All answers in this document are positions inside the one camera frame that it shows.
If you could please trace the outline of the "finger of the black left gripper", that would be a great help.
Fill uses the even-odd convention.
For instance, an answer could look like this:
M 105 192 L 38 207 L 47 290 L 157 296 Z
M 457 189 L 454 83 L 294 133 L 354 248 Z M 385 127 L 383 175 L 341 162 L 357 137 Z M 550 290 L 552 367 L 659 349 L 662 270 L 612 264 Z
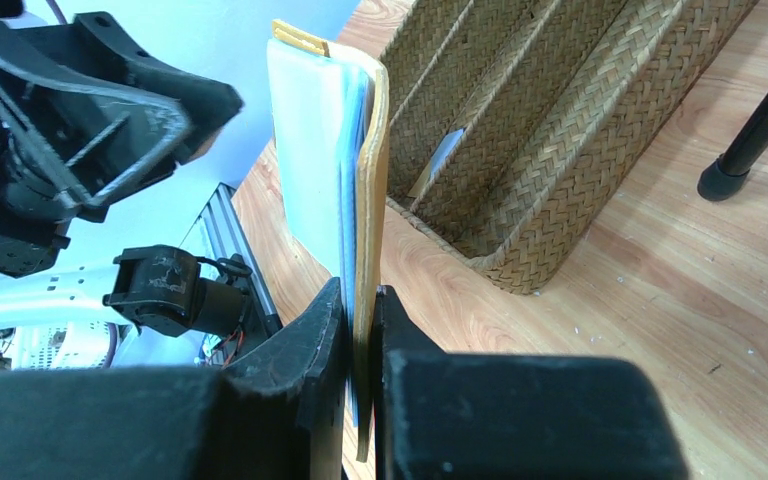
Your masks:
M 192 124 L 179 102 L 14 48 L 0 26 L 3 199 L 19 211 L 98 210 L 174 169 Z
M 202 156 L 214 137 L 243 108 L 237 90 L 148 54 L 108 12 L 84 12 L 64 25 L 6 20 L 11 32 L 2 39 L 14 48 L 24 43 L 55 64 L 117 86 L 149 92 L 180 103 L 192 130 L 183 141 L 186 164 Z

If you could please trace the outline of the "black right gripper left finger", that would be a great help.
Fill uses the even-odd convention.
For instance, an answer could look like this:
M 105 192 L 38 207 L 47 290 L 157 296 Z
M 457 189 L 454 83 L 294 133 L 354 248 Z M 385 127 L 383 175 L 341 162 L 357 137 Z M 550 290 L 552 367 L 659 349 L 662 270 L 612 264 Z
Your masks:
M 224 369 L 0 372 L 0 479 L 338 479 L 340 283 Z

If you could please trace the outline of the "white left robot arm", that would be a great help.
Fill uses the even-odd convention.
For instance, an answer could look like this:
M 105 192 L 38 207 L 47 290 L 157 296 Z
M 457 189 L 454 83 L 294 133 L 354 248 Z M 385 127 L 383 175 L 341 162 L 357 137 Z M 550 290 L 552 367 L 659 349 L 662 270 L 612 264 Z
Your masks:
M 0 1 L 0 331 L 16 370 L 195 365 L 218 282 L 195 161 L 242 109 L 105 11 L 14 27 Z

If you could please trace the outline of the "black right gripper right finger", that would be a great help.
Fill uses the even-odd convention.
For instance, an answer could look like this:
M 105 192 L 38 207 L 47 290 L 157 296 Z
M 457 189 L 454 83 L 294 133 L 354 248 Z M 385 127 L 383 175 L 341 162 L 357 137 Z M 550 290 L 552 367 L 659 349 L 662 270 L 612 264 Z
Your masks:
M 449 353 L 378 290 L 381 479 L 685 479 L 647 375 L 619 358 Z

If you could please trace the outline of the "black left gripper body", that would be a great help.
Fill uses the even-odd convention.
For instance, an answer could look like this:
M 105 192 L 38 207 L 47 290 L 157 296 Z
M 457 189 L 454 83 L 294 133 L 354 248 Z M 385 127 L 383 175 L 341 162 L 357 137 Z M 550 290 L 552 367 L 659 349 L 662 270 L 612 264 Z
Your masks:
M 0 100 L 0 274 L 51 268 L 74 219 L 173 175 L 243 107 L 234 92 L 158 101 L 42 93 Z

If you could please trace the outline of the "yellow leather card holder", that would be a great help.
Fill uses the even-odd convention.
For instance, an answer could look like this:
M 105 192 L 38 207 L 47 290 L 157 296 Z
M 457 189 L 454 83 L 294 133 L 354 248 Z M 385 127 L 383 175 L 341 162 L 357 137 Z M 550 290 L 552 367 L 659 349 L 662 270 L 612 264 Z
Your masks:
M 290 232 L 340 280 L 360 462 L 373 440 L 375 298 L 388 187 L 390 82 L 376 57 L 283 20 L 267 44 L 276 157 Z

